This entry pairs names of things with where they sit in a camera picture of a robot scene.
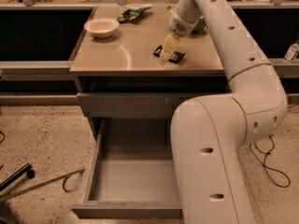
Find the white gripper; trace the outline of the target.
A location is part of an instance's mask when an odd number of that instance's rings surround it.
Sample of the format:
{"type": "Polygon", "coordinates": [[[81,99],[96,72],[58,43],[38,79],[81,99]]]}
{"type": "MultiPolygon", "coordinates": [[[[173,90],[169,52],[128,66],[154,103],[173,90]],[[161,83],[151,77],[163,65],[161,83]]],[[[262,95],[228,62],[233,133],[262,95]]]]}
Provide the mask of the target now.
{"type": "Polygon", "coordinates": [[[176,11],[171,14],[169,19],[169,29],[172,33],[168,35],[164,41],[160,54],[160,59],[162,61],[167,62],[170,59],[171,55],[179,45],[180,37],[190,35],[194,26],[194,22],[183,20],[176,11]]]}

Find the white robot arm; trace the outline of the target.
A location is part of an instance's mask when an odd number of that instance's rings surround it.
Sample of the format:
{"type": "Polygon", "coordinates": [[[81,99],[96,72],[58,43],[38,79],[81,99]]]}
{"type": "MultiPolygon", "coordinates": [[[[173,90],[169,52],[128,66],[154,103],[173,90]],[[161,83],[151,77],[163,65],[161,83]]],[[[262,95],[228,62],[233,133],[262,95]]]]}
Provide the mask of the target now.
{"type": "Polygon", "coordinates": [[[273,65],[226,0],[179,0],[169,21],[187,36],[203,18],[230,92],[183,102],[171,148],[185,224],[255,224],[237,149],[270,135],[287,97],[273,65]]]}

